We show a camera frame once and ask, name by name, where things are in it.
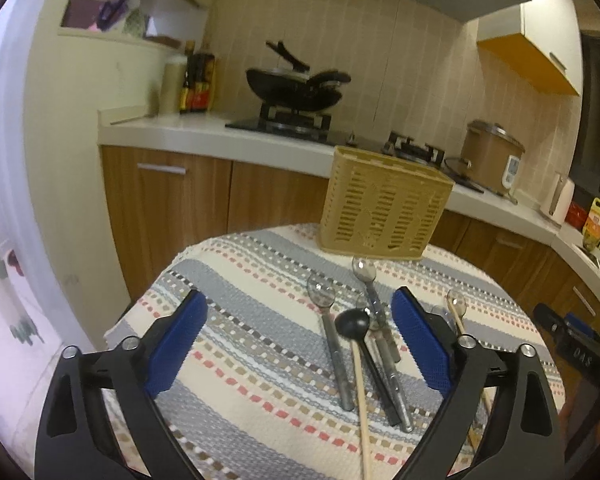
cabinet handle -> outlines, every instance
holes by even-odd
[[[180,166],[161,166],[160,164],[145,164],[138,162],[138,170],[160,171],[161,173],[187,174],[187,168]]]
[[[554,64],[560,69],[560,71],[562,73],[567,72],[566,65],[560,61],[560,58],[558,58],[558,56],[556,56],[553,52],[549,52],[549,57],[551,58],[551,61],[554,62]]]
[[[593,307],[589,304],[589,301],[585,300],[584,296],[580,293],[580,291],[578,290],[578,288],[575,285],[573,285],[573,291],[576,293],[576,296],[584,304],[584,306],[587,307],[587,310],[589,311],[589,313],[593,317],[596,317],[596,311],[593,310]]]
[[[508,240],[505,240],[502,237],[502,235],[496,235],[496,242],[499,243],[500,245],[504,245],[505,247],[510,247],[512,249],[517,249],[519,251],[524,249],[524,247],[522,245],[519,245],[515,242],[509,242]]]

white countertop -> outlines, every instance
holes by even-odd
[[[101,114],[98,143],[226,158],[328,178],[333,148],[315,142],[226,128],[227,119],[213,114],[170,115],[110,123]],[[582,235],[570,226],[558,228],[538,211],[491,193],[479,194],[455,185],[446,209],[502,227],[551,246],[581,277],[600,301],[600,272],[574,244]]]

pan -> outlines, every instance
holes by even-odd
[[[319,112],[332,107],[342,98],[338,87],[351,81],[347,73],[325,70],[310,77],[310,67],[293,56],[282,41],[277,45],[267,41],[267,46],[291,63],[292,70],[247,70],[247,82],[251,90],[266,104],[292,110]]]

yellow bottle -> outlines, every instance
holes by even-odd
[[[582,228],[582,245],[587,251],[592,251],[600,243],[600,199],[594,198],[589,210],[589,216]]]

screw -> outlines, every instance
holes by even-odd
[[[77,346],[68,346],[64,350],[62,350],[62,357],[65,359],[71,359],[72,357],[76,357],[78,355],[78,347]]]
[[[125,339],[122,341],[122,349],[123,350],[135,350],[139,346],[140,346],[140,340],[134,335],[125,337]]]
[[[475,348],[475,339],[470,335],[464,334],[458,338],[458,344],[463,348]]]
[[[523,355],[526,355],[527,357],[533,357],[534,355],[536,355],[536,349],[526,343],[520,345],[520,351]]]

